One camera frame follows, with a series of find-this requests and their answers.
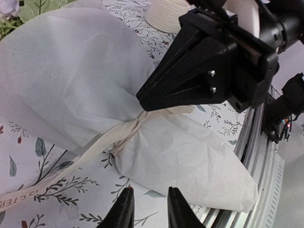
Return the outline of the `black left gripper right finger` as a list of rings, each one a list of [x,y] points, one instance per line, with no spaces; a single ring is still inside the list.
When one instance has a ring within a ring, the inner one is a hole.
[[[170,228],[202,227],[202,223],[176,187],[169,187],[168,190],[168,223]]]

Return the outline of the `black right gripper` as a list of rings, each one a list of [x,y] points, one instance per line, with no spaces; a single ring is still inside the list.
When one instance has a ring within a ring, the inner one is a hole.
[[[229,101],[264,102],[278,55],[303,39],[301,0],[194,0],[182,16],[188,43],[171,44],[136,97],[145,111]]]

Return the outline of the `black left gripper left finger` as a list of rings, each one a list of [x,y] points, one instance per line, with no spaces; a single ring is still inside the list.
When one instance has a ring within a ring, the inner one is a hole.
[[[96,228],[133,228],[134,191],[132,187],[123,189],[103,221]]]

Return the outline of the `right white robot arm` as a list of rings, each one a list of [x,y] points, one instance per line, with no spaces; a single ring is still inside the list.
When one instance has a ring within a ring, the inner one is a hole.
[[[301,0],[195,0],[138,91],[145,111],[228,101],[239,113],[266,99],[278,56],[304,39]]]

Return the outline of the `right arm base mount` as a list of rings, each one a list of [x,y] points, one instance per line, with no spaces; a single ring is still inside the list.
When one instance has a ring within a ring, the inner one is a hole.
[[[290,136],[288,126],[304,112],[304,74],[289,79],[282,92],[277,99],[267,95],[263,112],[262,131],[276,144]]]

